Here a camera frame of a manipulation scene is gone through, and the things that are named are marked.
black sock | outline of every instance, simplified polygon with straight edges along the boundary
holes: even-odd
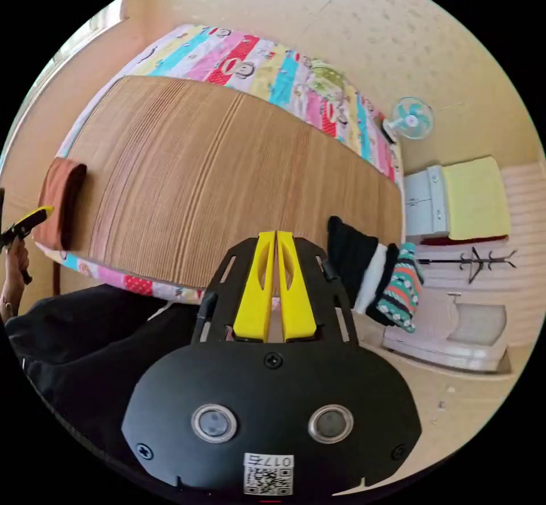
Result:
[[[328,219],[328,260],[341,278],[351,307],[377,244],[377,238],[362,234],[339,217]]]

wall fan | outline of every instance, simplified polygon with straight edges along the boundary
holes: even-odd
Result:
[[[383,121],[383,127],[390,137],[392,132],[408,139],[424,139],[432,131],[433,125],[431,106],[416,97],[403,97],[392,110],[392,120]]]

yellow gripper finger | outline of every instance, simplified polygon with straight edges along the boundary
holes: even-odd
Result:
[[[275,231],[260,233],[239,311],[233,324],[233,332],[239,339],[267,342],[273,297],[274,258]]]
[[[317,330],[291,232],[277,232],[284,341],[313,338]],[[287,286],[286,274],[292,282]]]

black clothing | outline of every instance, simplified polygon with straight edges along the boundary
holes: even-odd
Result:
[[[377,238],[362,234],[339,217],[328,219],[328,260],[341,278],[351,308],[377,244]]]
[[[141,470],[121,424],[134,386],[164,355],[191,340],[198,306],[99,285],[40,300],[6,333],[36,390],[107,455]]]

screw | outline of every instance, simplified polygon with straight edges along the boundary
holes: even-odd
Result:
[[[401,460],[406,454],[406,445],[400,444],[398,445],[391,453],[391,457],[395,461]]]
[[[283,358],[278,353],[272,351],[263,358],[263,364],[268,369],[278,369],[283,364]]]
[[[154,457],[154,453],[152,452],[152,449],[146,444],[142,444],[141,442],[139,442],[139,444],[136,445],[136,453],[143,460],[151,460]]]

